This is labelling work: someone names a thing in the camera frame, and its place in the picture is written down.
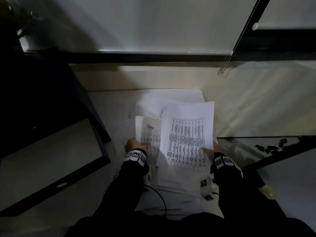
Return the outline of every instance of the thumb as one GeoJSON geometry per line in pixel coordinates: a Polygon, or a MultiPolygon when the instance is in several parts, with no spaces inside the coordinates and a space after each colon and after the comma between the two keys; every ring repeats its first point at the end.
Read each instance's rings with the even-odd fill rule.
{"type": "Polygon", "coordinates": [[[211,149],[207,149],[205,147],[201,147],[201,150],[207,154],[208,158],[211,160],[211,161],[214,161],[214,151],[211,150],[211,149]]]}

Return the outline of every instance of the stack of papers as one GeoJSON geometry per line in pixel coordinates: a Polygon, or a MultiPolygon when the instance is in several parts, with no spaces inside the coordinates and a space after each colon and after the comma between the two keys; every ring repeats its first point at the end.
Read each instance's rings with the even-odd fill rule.
{"type": "MultiPolygon", "coordinates": [[[[182,219],[202,212],[201,202],[206,200],[200,194],[200,178],[212,175],[211,162],[201,147],[213,149],[213,118],[214,102],[188,104],[153,97],[141,116],[113,123],[116,175],[129,138],[149,143],[147,163],[151,170],[144,183],[163,196],[168,218],[182,219]]],[[[143,193],[136,210],[149,215],[163,215],[165,211],[162,200],[152,190],[143,193]]]]}

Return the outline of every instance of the person's left hand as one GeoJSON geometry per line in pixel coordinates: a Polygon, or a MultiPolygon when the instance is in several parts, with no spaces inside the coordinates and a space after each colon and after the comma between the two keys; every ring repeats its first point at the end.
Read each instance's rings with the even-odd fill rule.
{"type": "Polygon", "coordinates": [[[125,145],[125,151],[128,153],[136,148],[143,149],[147,153],[148,143],[140,144],[135,138],[129,139],[125,145]]]}

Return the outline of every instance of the black long-sleeve shirt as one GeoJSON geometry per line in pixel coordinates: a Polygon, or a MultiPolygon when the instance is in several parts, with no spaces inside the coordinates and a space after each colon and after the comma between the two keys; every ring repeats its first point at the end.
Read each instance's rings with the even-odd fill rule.
{"type": "Polygon", "coordinates": [[[276,214],[271,200],[257,189],[250,188],[235,166],[217,169],[213,163],[211,171],[214,172],[214,179],[219,186],[219,207],[224,219],[204,212],[173,221],[159,215],[148,216],[135,211],[143,191],[143,176],[148,173],[148,166],[145,164],[141,167],[135,161],[127,161],[121,166],[119,176],[108,187],[95,213],[80,219],[65,236],[121,233],[154,235],[170,232],[191,232],[198,235],[206,233],[316,236],[302,221],[276,214]]]}

